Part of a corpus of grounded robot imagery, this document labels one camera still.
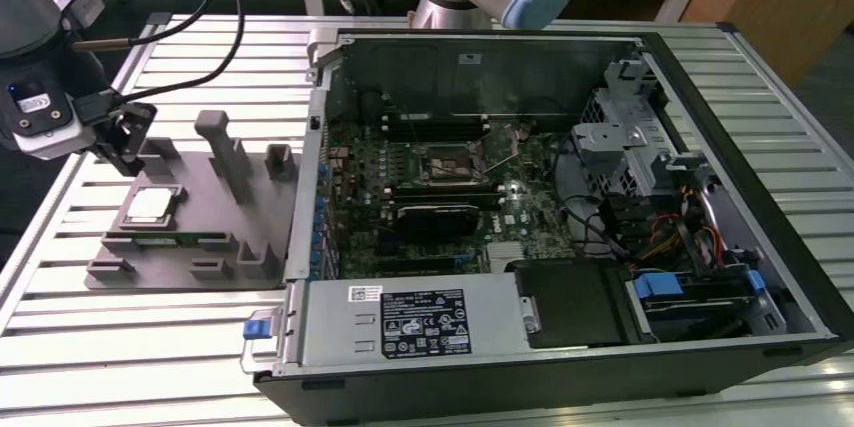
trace aluminum table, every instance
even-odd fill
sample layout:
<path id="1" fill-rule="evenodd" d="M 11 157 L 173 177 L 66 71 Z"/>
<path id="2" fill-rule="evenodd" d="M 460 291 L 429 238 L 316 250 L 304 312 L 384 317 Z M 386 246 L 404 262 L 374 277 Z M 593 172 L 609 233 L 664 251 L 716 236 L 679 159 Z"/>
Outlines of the aluminum table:
<path id="1" fill-rule="evenodd" d="M 145 27 L 150 34 L 185 16 Z M 116 89 L 206 73 L 233 38 L 233 16 L 137 47 Z M 249 17 L 237 59 L 206 86 L 152 98 L 150 135 L 206 150 L 193 130 L 201 109 L 224 109 L 246 150 L 298 150 L 309 86 L 305 42 L 321 27 L 404 27 L 404 19 Z M 657 31 L 759 173 L 835 285 L 854 305 L 854 167 L 737 34 L 716 26 L 557 22 L 552 29 Z M 691 144 L 688 127 L 673 124 Z M 3 426 L 288 426 L 286 415 L 241 372 L 242 320 L 280 291 L 88 291 L 85 263 L 130 181 L 92 156 L 71 156 L 0 274 L 0 418 Z M 854 424 L 854 357 L 769 372 L 720 394 L 597 404 L 393 425 L 704 426 Z"/>

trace warning label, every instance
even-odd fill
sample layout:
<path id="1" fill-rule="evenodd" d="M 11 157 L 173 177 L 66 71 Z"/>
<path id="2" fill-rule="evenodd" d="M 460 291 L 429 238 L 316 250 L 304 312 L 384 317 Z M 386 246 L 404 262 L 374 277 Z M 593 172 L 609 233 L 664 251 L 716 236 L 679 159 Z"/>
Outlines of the warning label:
<path id="1" fill-rule="evenodd" d="M 470 354 L 461 289 L 381 294 L 380 314 L 385 358 Z"/>

